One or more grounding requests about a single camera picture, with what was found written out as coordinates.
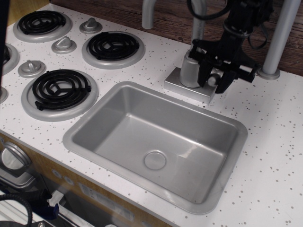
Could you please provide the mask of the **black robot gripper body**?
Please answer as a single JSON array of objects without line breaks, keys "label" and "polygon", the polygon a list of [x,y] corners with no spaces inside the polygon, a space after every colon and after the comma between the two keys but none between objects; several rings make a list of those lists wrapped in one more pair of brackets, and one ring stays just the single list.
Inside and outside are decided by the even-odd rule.
[{"label": "black robot gripper body", "polygon": [[195,39],[189,57],[198,61],[206,60],[213,68],[237,73],[237,79],[252,82],[259,65],[242,50],[242,44],[253,32],[254,24],[224,22],[223,34],[219,41]]}]

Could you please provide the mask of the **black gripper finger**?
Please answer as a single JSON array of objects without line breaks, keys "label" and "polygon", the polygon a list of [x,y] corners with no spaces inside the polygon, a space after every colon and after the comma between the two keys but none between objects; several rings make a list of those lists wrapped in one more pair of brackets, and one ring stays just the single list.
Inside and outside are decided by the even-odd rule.
[{"label": "black gripper finger", "polygon": [[230,86],[230,84],[237,78],[237,73],[234,71],[226,71],[221,77],[219,84],[215,90],[216,94],[222,94]]},{"label": "black gripper finger", "polygon": [[200,67],[198,72],[198,84],[200,85],[200,87],[204,87],[205,83],[207,82],[211,74],[212,69],[213,69],[212,64],[210,64],[206,60],[200,61]]}]

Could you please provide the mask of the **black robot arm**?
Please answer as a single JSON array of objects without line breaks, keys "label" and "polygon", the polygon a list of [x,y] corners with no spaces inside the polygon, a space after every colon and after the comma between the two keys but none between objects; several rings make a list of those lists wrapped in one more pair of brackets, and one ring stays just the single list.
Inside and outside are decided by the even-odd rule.
[{"label": "black robot arm", "polygon": [[212,70],[223,72],[217,83],[215,93],[226,91],[235,79],[252,82],[260,64],[250,58],[243,50],[245,39],[250,40],[254,27],[260,27],[264,37],[268,33],[263,23],[269,20],[273,12],[271,0],[229,0],[221,11],[203,16],[194,11],[192,2],[187,1],[187,7],[194,18],[207,21],[218,18],[224,14],[228,17],[223,23],[223,34],[218,41],[194,39],[193,48],[189,57],[198,61],[199,71],[197,83],[203,87],[210,79]]}]

